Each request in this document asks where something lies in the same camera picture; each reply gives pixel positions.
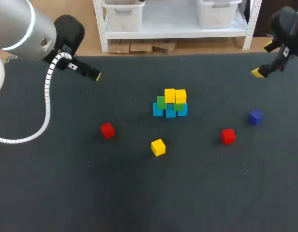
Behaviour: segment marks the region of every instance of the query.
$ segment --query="cyan block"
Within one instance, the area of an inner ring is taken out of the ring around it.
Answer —
[[[163,116],[163,110],[158,109],[158,104],[156,102],[153,104],[153,116]]]
[[[262,121],[264,113],[260,110],[252,110],[249,114],[249,122],[256,125]]]
[[[177,116],[187,116],[188,115],[188,104],[184,103],[183,111],[178,111]]]
[[[176,111],[174,110],[174,104],[168,104],[166,110],[166,118],[176,117]]]

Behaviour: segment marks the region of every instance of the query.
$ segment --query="stacked blocks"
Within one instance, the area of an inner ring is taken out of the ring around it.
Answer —
[[[100,126],[101,134],[105,139],[110,139],[116,135],[114,127],[106,122],[105,124]]]
[[[166,110],[167,103],[165,103],[165,96],[157,96],[158,110]]]
[[[158,104],[156,102],[153,104],[153,116],[163,116],[163,110],[158,109]]]
[[[166,146],[164,145],[162,139],[152,142],[151,149],[155,156],[160,156],[166,152]]]
[[[236,135],[233,129],[222,130],[221,140],[224,145],[233,144],[236,140]]]
[[[176,101],[176,91],[174,88],[166,88],[164,91],[165,103],[175,103]]]
[[[165,110],[166,118],[188,115],[185,89],[166,88],[164,93],[164,96],[157,96],[157,102],[153,104],[153,116],[163,116],[163,110]]]
[[[260,110],[252,110],[249,114],[249,122],[256,125],[262,121],[264,113]]]
[[[166,118],[170,118],[170,117],[176,117],[176,111],[174,110],[173,104],[167,105]]]
[[[187,116],[188,115],[188,105],[187,103],[183,104],[183,111],[178,111],[177,116]]]

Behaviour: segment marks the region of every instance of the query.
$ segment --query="dark gray table mat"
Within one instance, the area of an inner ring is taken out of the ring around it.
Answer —
[[[102,71],[97,83],[56,70],[45,133],[0,144],[0,232],[298,231],[298,59],[266,80],[250,74],[273,57],[81,58]],[[6,64],[1,137],[41,127],[47,68]],[[152,117],[170,87],[187,90],[188,117]],[[265,113],[256,127],[252,109]],[[236,144],[221,145],[223,128]]]

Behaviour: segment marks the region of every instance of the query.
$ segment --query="white shelf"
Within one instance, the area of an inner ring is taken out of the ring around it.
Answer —
[[[118,32],[106,29],[107,39],[162,39],[246,36],[248,25],[239,10],[232,26],[225,29],[201,29],[195,0],[146,0],[142,29]]]

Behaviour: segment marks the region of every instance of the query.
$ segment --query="floor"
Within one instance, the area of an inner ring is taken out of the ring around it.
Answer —
[[[85,27],[85,38],[77,51],[78,56],[108,56],[103,53],[94,13],[93,0],[30,0],[32,5],[53,20],[69,14],[77,18]],[[269,38],[254,38],[249,51],[241,49],[243,38],[203,38],[179,41],[173,55],[263,52]],[[2,59],[8,55],[0,51]]]

